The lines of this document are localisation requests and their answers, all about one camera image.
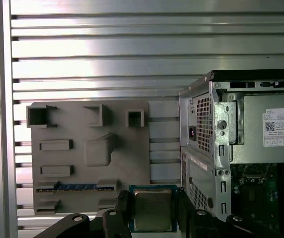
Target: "barcode sticker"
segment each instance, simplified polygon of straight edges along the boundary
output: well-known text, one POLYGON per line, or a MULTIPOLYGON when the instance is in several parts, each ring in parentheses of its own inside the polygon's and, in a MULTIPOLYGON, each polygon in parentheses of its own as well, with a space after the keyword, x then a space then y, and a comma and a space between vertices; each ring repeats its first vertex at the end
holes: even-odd
POLYGON ((284 108, 266 109, 263 113, 263 145, 284 146, 284 108))

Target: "processor chip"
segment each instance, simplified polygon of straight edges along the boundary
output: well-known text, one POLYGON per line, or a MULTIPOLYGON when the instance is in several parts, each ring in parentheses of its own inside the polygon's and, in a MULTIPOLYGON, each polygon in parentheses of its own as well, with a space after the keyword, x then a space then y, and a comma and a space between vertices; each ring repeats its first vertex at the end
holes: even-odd
POLYGON ((134 196, 131 232, 176 232, 176 185, 130 185, 134 196))
POLYGON ((172 191, 135 190, 136 231, 171 231, 172 230, 172 191))

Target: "computer tower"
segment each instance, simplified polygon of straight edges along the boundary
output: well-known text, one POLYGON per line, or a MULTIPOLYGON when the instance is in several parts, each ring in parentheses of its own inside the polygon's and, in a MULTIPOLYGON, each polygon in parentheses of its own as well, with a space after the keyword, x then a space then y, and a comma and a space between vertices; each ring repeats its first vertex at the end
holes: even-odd
POLYGON ((182 185, 195 207, 284 233, 284 70, 211 71, 179 96, 182 185))

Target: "green circuit board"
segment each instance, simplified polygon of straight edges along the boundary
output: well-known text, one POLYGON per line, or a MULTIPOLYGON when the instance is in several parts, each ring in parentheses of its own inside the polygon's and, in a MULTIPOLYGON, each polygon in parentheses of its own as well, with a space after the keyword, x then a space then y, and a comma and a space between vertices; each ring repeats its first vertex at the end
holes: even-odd
POLYGON ((232 213, 279 229, 276 164, 231 166, 232 213))

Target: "ventilation holes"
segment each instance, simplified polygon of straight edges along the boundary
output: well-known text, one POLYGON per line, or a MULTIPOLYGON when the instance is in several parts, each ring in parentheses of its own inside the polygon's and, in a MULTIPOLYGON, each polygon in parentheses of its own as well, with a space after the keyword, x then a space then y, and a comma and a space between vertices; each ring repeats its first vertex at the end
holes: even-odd
POLYGON ((209 137, 212 136, 212 120, 209 119, 210 98, 197 101, 197 141, 199 149, 210 152, 209 137))
POLYGON ((194 183, 190 185, 190 200, 195 209, 207 210, 207 198, 194 183))

